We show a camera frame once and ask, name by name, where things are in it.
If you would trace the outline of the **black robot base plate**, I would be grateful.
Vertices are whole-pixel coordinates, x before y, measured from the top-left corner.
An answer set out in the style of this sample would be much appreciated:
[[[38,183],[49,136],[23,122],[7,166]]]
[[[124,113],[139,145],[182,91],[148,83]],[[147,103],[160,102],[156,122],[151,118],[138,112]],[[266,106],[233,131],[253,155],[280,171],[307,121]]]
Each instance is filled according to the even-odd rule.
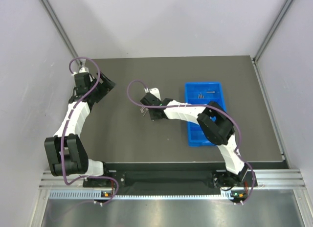
[[[245,175],[233,175],[225,170],[164,170],[164,171],[123,171],[111,170],[105,173],[119,182],[121,187],[135,184],[203,184],[209,188],[217,186],[251,187],[256,185],[256,178],[250,171]]]

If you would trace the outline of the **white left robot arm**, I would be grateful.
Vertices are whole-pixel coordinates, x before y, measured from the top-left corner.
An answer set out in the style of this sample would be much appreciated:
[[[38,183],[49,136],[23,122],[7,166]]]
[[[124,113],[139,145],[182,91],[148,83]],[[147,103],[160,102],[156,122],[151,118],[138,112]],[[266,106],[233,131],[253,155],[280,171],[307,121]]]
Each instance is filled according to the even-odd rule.
[[[62,176],[61,146],[64,147],[65,174],[99,177],[105,174],[105,165],[93,161],[80,140],[83,125],[94,104],[102,100],[114,87],[115,83],[100,73],[100,82],[88,71],[81,70],[74,74],[75,87],[68,101],[66,116],[52,137],[45,139],[44,147],[53,176]]]

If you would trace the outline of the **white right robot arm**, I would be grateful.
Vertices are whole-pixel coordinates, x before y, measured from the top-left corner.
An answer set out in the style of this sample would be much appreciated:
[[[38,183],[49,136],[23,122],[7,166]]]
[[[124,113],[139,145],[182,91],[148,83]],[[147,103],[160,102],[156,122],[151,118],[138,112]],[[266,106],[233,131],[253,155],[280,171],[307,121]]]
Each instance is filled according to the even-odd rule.
[[[251,170],[252,181],[256,181],[252,166],[239,152],[242,140],[239,126],[217,102],[210,101],[205,105],[180,103],[170,98],[160,100],[151,92],[146,93],[140,102],[149,109],[152,120],[177,119],[199,125],[205,137],[218,147],[227,172],[236,181],[242,182],[248,170]]]

